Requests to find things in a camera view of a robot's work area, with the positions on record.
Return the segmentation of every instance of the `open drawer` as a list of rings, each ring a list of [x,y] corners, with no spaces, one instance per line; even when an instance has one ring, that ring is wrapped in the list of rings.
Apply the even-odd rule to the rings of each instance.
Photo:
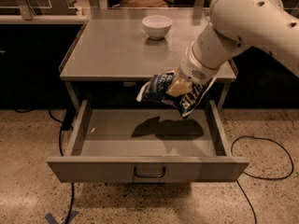
[[[230,182],[249,165],[232,157],[217,107],[94,109],[84,100],[66,155],[48,164],[61,182]]]

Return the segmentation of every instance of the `terrazzo floor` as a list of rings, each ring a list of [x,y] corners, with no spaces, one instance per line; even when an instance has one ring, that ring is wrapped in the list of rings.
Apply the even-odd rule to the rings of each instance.
[[[64,113],[52,111],[57,119]],[[239,183],[258,223],[299,223],[299,110],[223,110],[221,120],[230,144],[241,135],[262,136],[290,152],[294,172],[289,178],[264,181],[242,175]],[[59,156],[60,125],[47,110],[0,110],[0,223],[64,223],[71,186],[60,183],[47,165],[49,156]],[[70,133],[63,132],[64,148]],[[241,140],[234,151],[250,159],[247,172],[253,175],[282,176],[291,170],[288,156],[269,142]],[[73,211],[78,214],[71,224],[254,223],[237,183],[76,183]]]

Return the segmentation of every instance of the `black handle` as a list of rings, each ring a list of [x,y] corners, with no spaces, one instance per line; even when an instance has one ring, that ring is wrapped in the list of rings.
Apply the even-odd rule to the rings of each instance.
[[[165,176],[166,169],[165,167],[162,168],[162,172],[159,175],[139,175],[137,173],[137,167],[134,168],[134,175],[141,178],[151,178],[151,177],[163,177]]]

